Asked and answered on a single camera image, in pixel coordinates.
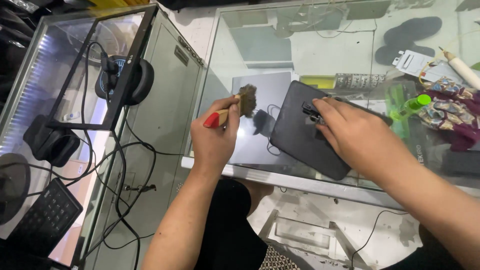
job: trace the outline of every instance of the green plastic bottle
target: green plastic bottle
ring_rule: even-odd
[[[409,99],[400,108],[391,111],[390,118],[395,121],[402,121],[420,111],[423,106],[428,105],[431,101],[432,98],[429,95],[419,95],[416,98]]]

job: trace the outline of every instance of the hand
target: hand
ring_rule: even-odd
[[[326,125],[317,125],[335,152],[376,181],[420,166],[402,140],[379,117],[333,98],[314,99]]]
[[[237,131],[240,124],[238,102],[239,100],[234,98],[234,96],[215,100],[204,114],[193,120],[190,126],[190,133],[195,155],[194,168],[200,169],[203,173],[213,173],[220,176],[235,149],[235,141],[237,140]],[[226,128],[218,127],[213,129],[203,126],[210,114],[226,108],[228,108]]]

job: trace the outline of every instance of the person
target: person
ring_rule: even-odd
[[[420,252],[388,269],[480,269],[477,199],[418,163],[380,118],[332,98],[312,102],[326,123],[317,128],[335,152],[419,220],[420,236],[430,235],[422,237]],[[216,100],[192,122],[195,162],[152,239],[143,270],[298,268],[264,243],[246,219],[272,187],[219,180],[235,148],[237,103],[234,97]],[[226,128],[203,127],[208,115],[226,108]]]

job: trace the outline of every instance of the floor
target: floor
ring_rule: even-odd
[[[197,54],[204,59],[216,8],[184,9],[180,13],[165,8],[163,10],[169,14],[170,20]],[[282,192],[276,187],[274,193],[264,198],[258,209],[248,218],[257,233],[274,209],[279,211],[281,217],[318,226],[328,227],[329,222],[334,221],[356,249],[365,244],[377,215],[385,210],[295,190]],[[359,254],[374,270],[400,261],[421,246],[418,224],[410,215],[383,213],[368,245]],[[333,259],[346,260],[345,253],[338,247],[339,245]]]

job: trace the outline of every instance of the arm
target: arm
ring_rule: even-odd
[[[480,202],[423,167],[378,117],[332,98],[313,104],[335,152],[419,220],[467,270],[480,269]]]
[[[240,123],[238,99],[220,99],[190,127],[195,164],[158,227],[143,270],[193,269],[200,254],[208,209],[218,179],[235,148]],[[203,127],[214,111],[229,108],[226,129]]]

